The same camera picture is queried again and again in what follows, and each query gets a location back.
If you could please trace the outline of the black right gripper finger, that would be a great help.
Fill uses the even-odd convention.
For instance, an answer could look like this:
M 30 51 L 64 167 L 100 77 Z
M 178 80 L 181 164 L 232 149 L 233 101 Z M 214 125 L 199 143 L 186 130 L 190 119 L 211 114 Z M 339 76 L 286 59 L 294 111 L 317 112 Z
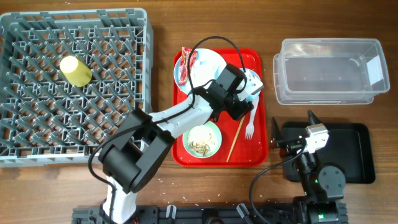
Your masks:
M 308 114 L 308 122 L 311 126 L 321 123 L 321 121 L 315 116 L 312 110 L 308 110 L 307 114 Z
M 280 148 L 280 144 L 282 143 L 282 134 L 280 133 L 279 126 L 274 117 L 271 119 L 271 140 L 269 143 L 270 149 Z

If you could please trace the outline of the green bowl with food scraps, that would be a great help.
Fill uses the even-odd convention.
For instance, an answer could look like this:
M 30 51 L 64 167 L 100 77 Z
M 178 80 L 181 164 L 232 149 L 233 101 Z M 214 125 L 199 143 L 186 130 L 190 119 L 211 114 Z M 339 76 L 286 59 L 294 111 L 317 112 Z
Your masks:
M 217 125 L 211 121 L 183 133 L 184 149 L 193 157 L 207 159 L 221 148 L 223 138 Z

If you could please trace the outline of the red snack wrapper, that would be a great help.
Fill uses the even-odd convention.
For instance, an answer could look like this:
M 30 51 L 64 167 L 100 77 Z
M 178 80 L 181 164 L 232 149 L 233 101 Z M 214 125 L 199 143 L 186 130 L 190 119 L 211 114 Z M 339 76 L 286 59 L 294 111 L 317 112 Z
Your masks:
M 188 47 L 182 47 L 182 55 L 179 63 L 180 78 L 178 80 L 179 85 L 185 85 L 188 82 L 188 68 L 191 69 L 197 59 L 198 52 L 193 51 Z

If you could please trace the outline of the yellow plastic cup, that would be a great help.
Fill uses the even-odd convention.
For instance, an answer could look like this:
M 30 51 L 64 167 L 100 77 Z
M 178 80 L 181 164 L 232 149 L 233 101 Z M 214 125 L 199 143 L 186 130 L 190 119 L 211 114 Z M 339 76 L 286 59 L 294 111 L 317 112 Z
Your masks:
M 66 56 L 60 61 L 60 70 L 67 81 L 77 87 L 87 85 L 92 79 L 91 70 L 77 57 Z

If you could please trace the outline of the white napkin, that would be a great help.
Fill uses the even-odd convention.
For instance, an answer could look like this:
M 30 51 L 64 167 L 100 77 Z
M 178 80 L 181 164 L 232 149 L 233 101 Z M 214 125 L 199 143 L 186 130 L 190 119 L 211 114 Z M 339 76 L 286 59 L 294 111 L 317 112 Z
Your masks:
M 220 58 L 199 59 L 190 70 L 193 87 L 202 86 L 209 80 L 217 79 L 226 62 Z

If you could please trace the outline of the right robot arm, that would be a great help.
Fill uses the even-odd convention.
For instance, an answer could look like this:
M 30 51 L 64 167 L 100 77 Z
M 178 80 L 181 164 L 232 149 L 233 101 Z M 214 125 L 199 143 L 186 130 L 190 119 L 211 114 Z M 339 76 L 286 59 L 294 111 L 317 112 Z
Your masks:
M 310 110 L 308 121 L 303 136 L 288 140 L 272 118 L 270 147 L 280 150 L 282 165 L 295 166 L 304 191 L 304 196 L 294 197 L 291 204 L 273 208 L 274 220 L 277 223 L 342 223 L 338 201 L 344 198 L 346 178 L 338 167 L 319 163 L 316 152 L 326 146 L 329 130 Z

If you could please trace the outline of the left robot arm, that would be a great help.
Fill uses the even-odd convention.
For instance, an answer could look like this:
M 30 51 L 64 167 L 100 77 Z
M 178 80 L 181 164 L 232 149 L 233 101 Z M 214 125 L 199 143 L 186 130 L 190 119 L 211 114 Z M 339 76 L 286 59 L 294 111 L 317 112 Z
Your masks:
M 153 178 L 179 136 L 216 121 L 224 111 L 233 120 L 243 118 L 262 88 L 262 80 L 252 72 L 228 63 L 216 79 L 193 86 L 181 103 L 157 113 L 129 113 L 99 146 L 104 182 L 110 188 L 103 205 L 109 222 L 125 223 L 135 214 L 138 191 Z

